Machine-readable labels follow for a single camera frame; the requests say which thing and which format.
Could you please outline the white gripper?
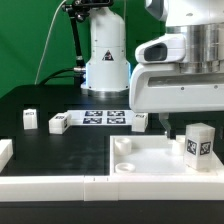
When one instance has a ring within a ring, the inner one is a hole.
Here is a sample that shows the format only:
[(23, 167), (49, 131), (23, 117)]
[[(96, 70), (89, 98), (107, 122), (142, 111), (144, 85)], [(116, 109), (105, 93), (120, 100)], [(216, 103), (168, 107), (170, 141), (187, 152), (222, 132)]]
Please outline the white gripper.
[(166, 136), (175, 140), (168, 113), (224, 110), (224, 73), (180, 74), (176, 64), (138, 64), (129, 105), (136, 113), (160, 113)]

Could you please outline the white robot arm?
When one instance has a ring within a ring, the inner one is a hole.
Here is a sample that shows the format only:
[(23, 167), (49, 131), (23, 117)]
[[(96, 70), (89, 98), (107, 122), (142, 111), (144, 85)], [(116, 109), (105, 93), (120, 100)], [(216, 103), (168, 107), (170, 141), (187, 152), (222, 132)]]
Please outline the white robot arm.
[(128, 86), (130, 108), (140, 113), (224, 110), (224, 0), (145, 0), (145, 8), (152, 18), (132, 31), (136, 66), (129, 77), (109, 11), (91, 12), (83, 88), (103, 94)]

